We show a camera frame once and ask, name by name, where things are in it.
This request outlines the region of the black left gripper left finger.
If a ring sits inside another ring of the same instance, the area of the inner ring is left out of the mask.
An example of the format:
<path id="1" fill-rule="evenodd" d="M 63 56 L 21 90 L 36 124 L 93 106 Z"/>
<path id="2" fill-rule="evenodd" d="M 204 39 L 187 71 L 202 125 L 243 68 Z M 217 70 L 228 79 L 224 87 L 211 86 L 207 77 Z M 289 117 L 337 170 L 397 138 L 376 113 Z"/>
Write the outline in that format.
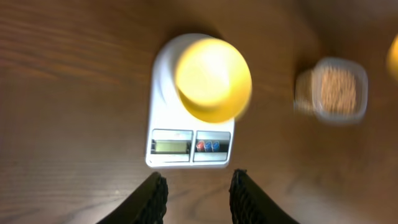
<path id="1" fill-rule="evenodd" d="M 153 172 L 98 224 L 163 224 L 168 193 L 166 178 Z"/>

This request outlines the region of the pile of soybeans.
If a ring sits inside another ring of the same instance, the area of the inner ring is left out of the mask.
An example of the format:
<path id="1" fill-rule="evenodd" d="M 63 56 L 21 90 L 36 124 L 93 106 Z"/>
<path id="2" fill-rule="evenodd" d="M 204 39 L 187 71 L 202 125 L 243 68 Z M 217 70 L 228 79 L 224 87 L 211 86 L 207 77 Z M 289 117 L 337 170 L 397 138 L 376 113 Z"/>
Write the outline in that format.
<path id="1" fill-rule="evenodd" d="M 321 81 L 321 103 L 325 111 L 342 115 L 355 112 L 356 80 L 349 70 L 324 68 Z"/>

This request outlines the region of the white digital kitchen scale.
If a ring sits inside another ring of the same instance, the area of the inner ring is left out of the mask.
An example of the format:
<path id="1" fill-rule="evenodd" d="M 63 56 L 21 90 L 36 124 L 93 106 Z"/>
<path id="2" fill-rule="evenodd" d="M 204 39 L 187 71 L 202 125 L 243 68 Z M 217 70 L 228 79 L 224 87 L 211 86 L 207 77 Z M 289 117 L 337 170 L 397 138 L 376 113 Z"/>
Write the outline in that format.
<path id="1" fill-rule="evenodd" d="M 167 42 L 155 58 L 149 102 L 146 164 L 153 168 L 215 168 L 229 164 L 234 120 L 214 124 L 191 115 L 174 84 L 182 52 L 206 34 L 183 34 Z"/>

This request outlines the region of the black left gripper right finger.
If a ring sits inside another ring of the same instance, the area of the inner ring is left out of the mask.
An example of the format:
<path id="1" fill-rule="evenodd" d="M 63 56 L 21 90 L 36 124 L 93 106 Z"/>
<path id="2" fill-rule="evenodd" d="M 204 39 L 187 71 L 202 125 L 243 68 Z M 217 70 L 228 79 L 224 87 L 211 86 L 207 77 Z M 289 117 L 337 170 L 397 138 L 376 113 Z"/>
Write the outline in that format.
<path id="1" fill-rule="evenodd" d="M 247 170 L 233 173 L 229 207 L 233 224 L 299 224 L 248 176 Z"/>

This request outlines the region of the yellow plastic measuring scoop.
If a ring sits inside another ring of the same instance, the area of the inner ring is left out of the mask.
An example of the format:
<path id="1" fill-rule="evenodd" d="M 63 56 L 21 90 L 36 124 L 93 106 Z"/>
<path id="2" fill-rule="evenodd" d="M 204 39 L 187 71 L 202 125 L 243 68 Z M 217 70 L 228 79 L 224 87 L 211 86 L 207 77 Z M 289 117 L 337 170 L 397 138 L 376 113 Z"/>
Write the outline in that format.
<path id="1" fill-rule="evenodd" d="M 389 75 L 398 79 L 398 35 L 394 37 L 386 57 L 386 68 Z"/>

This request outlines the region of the pale yellow plastic bowl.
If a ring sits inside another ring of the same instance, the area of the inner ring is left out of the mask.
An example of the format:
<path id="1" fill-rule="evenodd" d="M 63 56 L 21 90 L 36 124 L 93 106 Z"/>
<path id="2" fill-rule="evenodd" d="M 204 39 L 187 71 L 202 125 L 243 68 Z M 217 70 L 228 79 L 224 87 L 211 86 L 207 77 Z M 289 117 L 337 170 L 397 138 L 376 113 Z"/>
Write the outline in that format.
<path id="1" fill-rule="evenodd" d="M 175 63 L 174 84 L 184 108 L 208 123 L 241 117 L 252 95 L 251 72 L 242 54 L 213 37 L 183 50 Z"/>

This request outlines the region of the clear plastic container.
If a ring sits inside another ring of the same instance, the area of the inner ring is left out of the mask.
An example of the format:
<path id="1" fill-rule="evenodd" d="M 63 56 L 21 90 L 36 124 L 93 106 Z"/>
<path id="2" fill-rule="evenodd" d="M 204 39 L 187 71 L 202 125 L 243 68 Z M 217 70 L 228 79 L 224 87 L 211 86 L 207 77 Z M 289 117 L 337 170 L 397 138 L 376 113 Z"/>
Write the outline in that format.
<path id="1" fill-rule="evenodd" d="M 326 57 L 297 75 L 294 108 L 331 124 L 362 120 L 368 104 L 368 76 L 358 63 Z"/>

